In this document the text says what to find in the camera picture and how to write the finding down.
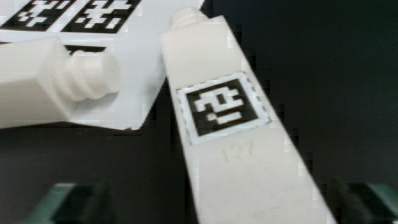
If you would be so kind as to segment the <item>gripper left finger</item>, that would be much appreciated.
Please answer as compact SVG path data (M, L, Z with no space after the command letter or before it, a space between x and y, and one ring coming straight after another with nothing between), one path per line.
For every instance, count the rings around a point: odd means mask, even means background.
M113 224L108 184L56 183L17 224Z

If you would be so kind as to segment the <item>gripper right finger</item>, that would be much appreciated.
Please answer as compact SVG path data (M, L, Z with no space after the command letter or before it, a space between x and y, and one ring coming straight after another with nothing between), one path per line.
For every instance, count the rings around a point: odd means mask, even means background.
M398 224L398 188L380 183L337 183L339 224Z

